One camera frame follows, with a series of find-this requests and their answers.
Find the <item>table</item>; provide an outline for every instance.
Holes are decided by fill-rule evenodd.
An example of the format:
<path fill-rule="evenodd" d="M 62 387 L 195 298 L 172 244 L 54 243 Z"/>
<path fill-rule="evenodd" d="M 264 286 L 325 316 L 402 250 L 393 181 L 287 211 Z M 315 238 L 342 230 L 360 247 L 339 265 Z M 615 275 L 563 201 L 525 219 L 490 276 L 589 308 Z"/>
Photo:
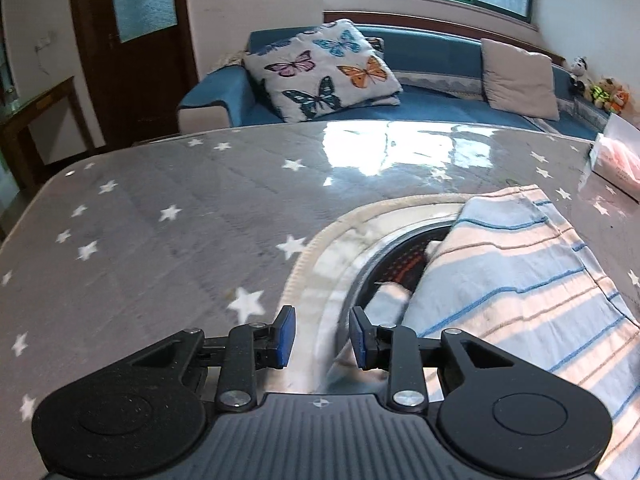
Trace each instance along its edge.
<path fill-rule="evenodd" d="M 37 191 L 39 184 L 46 180 L 46 176 L 44 163 L 31 139 L 28 126 L 64 98 L 69 101 L 71 113 L 78 124 L 87 152 L 89 155 L 95 155 L 94 141 L 82 114 L 73 77 L 29 99 L 17 110 L 2 110 L 0 114 L 0 150 L 18 186 L 32 195 Z"/>
<path fill-rule="evenodd" d="M 48 393 L 184 327 L 216 336 L 270 321 L 300 251 L 379 201 L 538 184 L 637 316 L 640 207 L 585 178 L 589 150 L 500 126 L 335 121 L 218 130 L 72 165 L 0 250 L 0 427 L 11 435 L 0 470 L 44 473 L 29 417 Z"/>

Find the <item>blue sofa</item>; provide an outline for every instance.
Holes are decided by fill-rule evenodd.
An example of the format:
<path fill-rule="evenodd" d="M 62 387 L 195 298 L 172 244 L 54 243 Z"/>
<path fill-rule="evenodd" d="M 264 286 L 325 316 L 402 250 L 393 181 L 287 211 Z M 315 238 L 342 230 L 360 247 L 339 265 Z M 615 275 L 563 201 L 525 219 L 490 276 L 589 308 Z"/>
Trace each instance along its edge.
<path fill-rule="evenodd" d="M 382 38 L 384 58 L 404 92 L 399 106 L 350 108 L 318 118 L 455 121 L 513 126 L 593 140 L 605 118 L 579 107 L 570 93 L 569 73 L 554 66 L 560 120 L 531 120 L 492 109 L 482 95 L 480 42 L 458 36 L 399 27 L 358 25 L 364 36 Z M 247 50 L 284 38 L 306 28 L 280 28 L 252 32 Z M 241 66 L 211 73 L 185 95 L 178 107 L 182 133 L 236 126 L 283 122 L 264 91 Z"/>

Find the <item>tissue box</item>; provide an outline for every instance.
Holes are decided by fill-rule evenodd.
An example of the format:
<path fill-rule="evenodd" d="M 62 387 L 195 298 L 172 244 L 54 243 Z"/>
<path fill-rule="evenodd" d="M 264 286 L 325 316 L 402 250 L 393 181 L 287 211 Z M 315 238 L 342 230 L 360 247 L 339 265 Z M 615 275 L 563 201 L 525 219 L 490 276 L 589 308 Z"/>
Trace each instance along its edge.
<path fill-rule="evenodd" d="M 640 130 L 612 114 L 590 161 L 595 173 L 640 202 Z"/>

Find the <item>metal screw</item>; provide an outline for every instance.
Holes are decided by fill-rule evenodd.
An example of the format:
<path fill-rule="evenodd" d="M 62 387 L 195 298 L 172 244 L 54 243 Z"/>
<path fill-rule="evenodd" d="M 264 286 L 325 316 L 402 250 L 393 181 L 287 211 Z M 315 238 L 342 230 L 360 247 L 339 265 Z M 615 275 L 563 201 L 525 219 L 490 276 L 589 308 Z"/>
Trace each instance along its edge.
<path fill-rule="evenodd" d="M 400 406 L 412 408 L 424 402 L 424 395 L 415 390 L 402 390 L 394 393 L 394 402 Z"/>
<path fill-rule="evenodd" d="M 225 406 L 239 408 L 251 402 L 251 395 L 242 390 L 228 390 L 220 395 L 220 402 Z"/>

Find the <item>blue butterfly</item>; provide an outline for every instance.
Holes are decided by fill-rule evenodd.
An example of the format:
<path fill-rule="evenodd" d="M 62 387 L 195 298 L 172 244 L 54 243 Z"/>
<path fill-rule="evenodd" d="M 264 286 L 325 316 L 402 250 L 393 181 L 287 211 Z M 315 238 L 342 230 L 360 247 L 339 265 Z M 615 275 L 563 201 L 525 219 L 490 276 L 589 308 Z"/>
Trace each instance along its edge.
<path fill-rule="evenodd" d="M 256 54 L 258 56 L 266 56 L 268 53 L 273 52 L 277 48 L 282 48 L 283 46 L 289 46 L 291 44 L 291 40 L 278 40 L 274 41 L 271 44 L 265 45 L 262 47 Z"/>
<path fill-rule="evenodd" d="M 335 57 L 344 57 L 345 49 L 349 49 L 352 52 L 359 52 L 361 50 L 360 44 L 356 42 L 353 34 L 348 30 L 344 30 L 340 35 L 340 41 L 334 40 L 314 40 L 317 46 L 321 46 L 325 50 L 329 51 L 329 54 Z"/>
<path fill-rule="evenodd" d="M 318 95 L 310 95 L 300 90 L 284 90 L 282 94 L 296 104 L 300 105 L 300 111 L 307 119 L 313 119 L 324 107 L 331 108 L 334 112 L 342 108 L 342 103 L 337 95 L 334 95 L 335 86 L 331 76 L 325 76 L 320 81 Z"/>

